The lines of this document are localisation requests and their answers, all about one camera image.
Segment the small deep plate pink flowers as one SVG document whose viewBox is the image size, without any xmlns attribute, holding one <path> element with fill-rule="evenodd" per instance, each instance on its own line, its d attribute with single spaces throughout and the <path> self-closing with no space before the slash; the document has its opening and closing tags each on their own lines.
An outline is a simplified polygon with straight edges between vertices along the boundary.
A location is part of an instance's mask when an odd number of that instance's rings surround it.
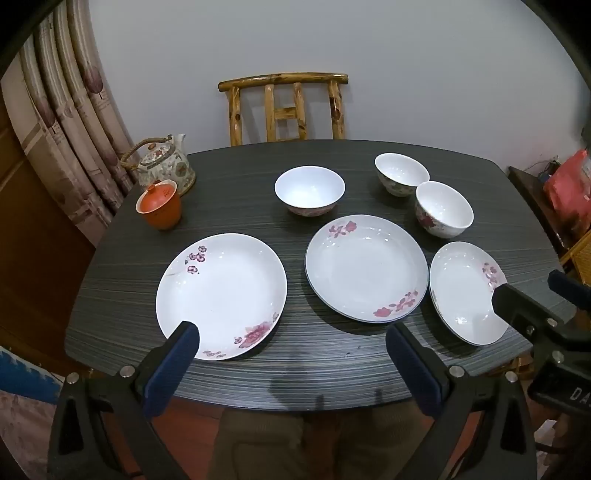
<svg viewBox="0 0 591 480">
<path fill-rule="evenodd" d="M 506 282 L 495 259 L 471 243 L 451 242 L 431 263 L 430 293 L 440 318 L 473 346 L 491 345 L 508 329 L 492 305 L 495 289 Z"/>
</svg>

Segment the large plate purple flowers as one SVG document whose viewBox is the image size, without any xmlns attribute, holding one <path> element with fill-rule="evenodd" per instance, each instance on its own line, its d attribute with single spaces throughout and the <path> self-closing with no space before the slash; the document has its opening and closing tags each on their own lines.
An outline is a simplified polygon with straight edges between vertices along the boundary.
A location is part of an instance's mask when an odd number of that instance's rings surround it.
<svg viewBox="0 0 591 480">
<path fill-rule="evenodd" d="M 287 302 L 279 256 L 252 236 L 223 233 L 196 241 L 164 271 L 155 312 L 166 337 L 183 321 L 198 329 L 197 360 L 233 359 L 273 332 Z"/>
</svg>

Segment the plate with pink roses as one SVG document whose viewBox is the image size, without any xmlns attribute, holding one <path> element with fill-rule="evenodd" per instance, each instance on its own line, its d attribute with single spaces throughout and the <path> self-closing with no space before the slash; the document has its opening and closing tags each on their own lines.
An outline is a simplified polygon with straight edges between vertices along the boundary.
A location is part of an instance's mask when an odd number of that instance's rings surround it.
<svg viewBox="0 0 591 480">
<path fill-rule="evenodd" d="M 429 286 L 417 241 L 401 226 L 372 215 L 339 217 L 308 243 L 305 274 L 318 298 L 365 323 L 391 323 L 413 313 Z"/>
</svg>

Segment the white bowl red floral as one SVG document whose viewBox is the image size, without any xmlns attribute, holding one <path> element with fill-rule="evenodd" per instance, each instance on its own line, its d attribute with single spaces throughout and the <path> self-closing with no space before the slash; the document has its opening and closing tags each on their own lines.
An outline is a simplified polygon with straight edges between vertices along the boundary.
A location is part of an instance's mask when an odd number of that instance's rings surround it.
<svg viewBox="0 0 591 480">
<path fill-rule="evenodd" d="M 471 204 L 451 186 L 427 181 L 415 190 L 415 215 L 431 235 L 452 239 L 470 228 L 475 215 Z"/>
</svg>

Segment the white bowl green floral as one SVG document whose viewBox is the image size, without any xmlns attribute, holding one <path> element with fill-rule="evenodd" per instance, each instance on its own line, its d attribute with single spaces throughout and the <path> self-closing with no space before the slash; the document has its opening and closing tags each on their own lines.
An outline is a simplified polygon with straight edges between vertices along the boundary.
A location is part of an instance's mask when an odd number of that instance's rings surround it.
<svg viewBox="0 0 591 480">
<path fill-rule="evenodd" d="M 381 184 L 394 197 L 410 197 L 419 185 L 430 179 L 427 168 L 407 155 L 382 153 L 374 164 Z"/>
</svg>

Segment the wide white bowl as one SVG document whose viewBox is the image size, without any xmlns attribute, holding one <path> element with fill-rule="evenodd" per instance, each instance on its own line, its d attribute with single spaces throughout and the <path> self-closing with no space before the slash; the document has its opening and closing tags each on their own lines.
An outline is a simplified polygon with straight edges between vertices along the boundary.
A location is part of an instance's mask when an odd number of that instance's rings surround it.
<svg viewBox="0 0 591 480">
<path fill-rule="evenodd" d="M 335 208 L 346 192 L 338 173 L 321 166 L 300 166 L 276 179 L 274 193 L 291 213 L 318 217 Z"/>
</svg>

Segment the wicker basket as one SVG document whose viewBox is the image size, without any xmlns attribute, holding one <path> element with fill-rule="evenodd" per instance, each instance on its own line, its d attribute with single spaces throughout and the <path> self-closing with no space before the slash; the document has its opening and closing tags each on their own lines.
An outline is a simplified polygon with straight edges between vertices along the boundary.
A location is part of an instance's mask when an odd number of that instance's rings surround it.
<svg viewBox="0 0 591 480">
<path fill-rule="evenodd" d="M 562 266 L 571 264 L 581 282 L 590 285 L 591 280 L 591 230 L 588 230 L 577 243 L 560 259 Z"/>
</svg>

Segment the red plastic bag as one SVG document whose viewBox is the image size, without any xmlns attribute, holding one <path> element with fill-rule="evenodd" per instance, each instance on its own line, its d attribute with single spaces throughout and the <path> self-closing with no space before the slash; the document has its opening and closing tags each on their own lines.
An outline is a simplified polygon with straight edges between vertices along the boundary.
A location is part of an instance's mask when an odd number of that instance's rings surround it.
<svg viewBox="0 0 591 480">
<path fill-rule="evenodd" d="M 590 154 L 579 150 L 544 184 L 544 191 L 563 225 L 580 238 L 590 228 Z"/>
</svg>

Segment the blue floor mat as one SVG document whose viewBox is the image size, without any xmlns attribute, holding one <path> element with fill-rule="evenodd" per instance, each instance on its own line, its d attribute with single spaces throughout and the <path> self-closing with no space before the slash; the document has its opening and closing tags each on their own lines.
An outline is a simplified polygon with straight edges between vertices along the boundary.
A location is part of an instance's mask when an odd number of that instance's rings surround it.
<svg viewBox="0 0 591 480">
<path fill-rule="evenodd" d="M 0 352 L 0 389 L 3 392 L 56 405 L 63 380 L 9 350 Z"/>
</svg>

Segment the orange lidded tea cup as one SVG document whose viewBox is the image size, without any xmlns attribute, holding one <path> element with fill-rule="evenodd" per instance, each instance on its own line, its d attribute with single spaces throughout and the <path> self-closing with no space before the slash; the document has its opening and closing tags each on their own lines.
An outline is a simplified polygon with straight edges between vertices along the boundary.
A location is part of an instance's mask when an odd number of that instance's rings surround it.
<svg viewBox="0 0 591 480">
<path fill-rule="evenodd" d="M 182 214 L 177 184 L 169 179 L 149 184 L 137 199 L 135 211 L 156 230 L 172 229 Z"/>
</svg>

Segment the brown wooden door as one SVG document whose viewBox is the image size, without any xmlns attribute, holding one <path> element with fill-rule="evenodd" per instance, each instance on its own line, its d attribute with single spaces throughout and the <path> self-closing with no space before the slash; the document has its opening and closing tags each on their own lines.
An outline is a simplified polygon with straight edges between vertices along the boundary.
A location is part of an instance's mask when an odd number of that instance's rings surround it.
<svg viewBox="0 0 591 480">
<path fill-rule="evenodd" d="M 1 107 L 1 346 L 60 375 L 85 366 L 65 334 L 94 247 L 50 197 Z"/>
</svg>

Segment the floral ceramic teapot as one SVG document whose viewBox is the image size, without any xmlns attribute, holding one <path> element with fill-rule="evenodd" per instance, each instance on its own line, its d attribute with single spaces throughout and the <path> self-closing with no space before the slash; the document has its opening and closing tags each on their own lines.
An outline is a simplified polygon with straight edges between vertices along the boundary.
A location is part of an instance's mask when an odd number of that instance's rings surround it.
<svg viewBox="0 0 591 480">
<path fill-rule="evenodd" d="M 184 139 L 184 134 L 146 138 L 122 156 L 120 165 L 137 177 L 143 191 L 151 184 L 172 180 L 183 196 L 197 179 L 184 152 Z"/>
</svg>

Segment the wooden bamboo chair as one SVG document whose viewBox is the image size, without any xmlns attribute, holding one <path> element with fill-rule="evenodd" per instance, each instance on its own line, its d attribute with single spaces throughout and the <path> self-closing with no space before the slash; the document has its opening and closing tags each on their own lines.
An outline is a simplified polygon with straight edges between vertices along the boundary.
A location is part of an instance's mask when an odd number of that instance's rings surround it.
<svg viewBox="0 0 591 480">
<path fill-rule="evenodd" d="M 266 117 L 266 141 L 290 142 L 308 139 L 308 124 L 305 117 L 304 84 L 325 84 L 329 96 L 331 112 L 332 138 L 343 140 L 345 133 L 345 116 L 342 107 L 341 86 L 349 84 L 349 76 L 345 73 L 329 72 L 290 72 L 264 74 L 225 80 L 218 83 L 218 91 L 228 99 L 228 128 L 231 147 L 242 146 L 242 91 L 263 87 L 264 117 Z M 276 86 L 290 85 L 293 88 L 294 105 L 276 107 L 274 89 Z M 276 136 L 278 121 L 297 122 L 297 137 L 279 139 Z"/>
</svg>

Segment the beige patterned curtain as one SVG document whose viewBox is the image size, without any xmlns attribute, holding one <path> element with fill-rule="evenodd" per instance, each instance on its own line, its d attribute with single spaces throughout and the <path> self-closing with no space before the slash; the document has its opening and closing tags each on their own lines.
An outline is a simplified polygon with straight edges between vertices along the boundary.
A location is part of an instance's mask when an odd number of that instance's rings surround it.
<svg viewBox="0 0 591 480">
<path fill-rule="evenodd" d="M 24 153 L 71 223 L 97 245 L 135 180 L 131 143 L 103 77 L 86 1 L 60 1 L 1 79 Z"/>
</svg>

